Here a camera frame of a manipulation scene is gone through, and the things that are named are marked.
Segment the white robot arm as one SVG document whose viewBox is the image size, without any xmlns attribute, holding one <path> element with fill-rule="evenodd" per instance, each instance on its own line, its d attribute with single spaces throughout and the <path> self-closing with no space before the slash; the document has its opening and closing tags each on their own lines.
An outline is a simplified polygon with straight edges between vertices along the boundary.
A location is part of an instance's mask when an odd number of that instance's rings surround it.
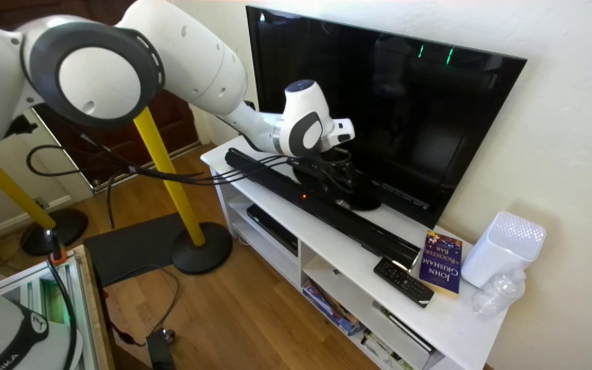
<svg viewBox="0 0 592 370">
<path fill-rule="evenodd" d="M 260 152 L 306 158 L 356 139 L 312 80 L 288 85 L 280 114 L 251 110 L 239 56 L 168 0 L 136 0 L 115 24 L 52 15 L 0 30 L 0 142 L 40 104 L 79 125 L 119 127 L 163 90 L 216 115 Z"/>
</svg>

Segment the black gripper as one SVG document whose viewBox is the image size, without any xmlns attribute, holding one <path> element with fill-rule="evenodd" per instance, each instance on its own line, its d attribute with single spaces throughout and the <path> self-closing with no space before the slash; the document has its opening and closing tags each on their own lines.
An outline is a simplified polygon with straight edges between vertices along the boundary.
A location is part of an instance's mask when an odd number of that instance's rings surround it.
<svg viewBox="0 0 592 370">
<path fill-rule="evenodd" d="M 346 149 L 298 158 L 294 162 L 294 174 L 319 193 L 350 195 L 354 191 L 351 154 Z"/>
</svg>

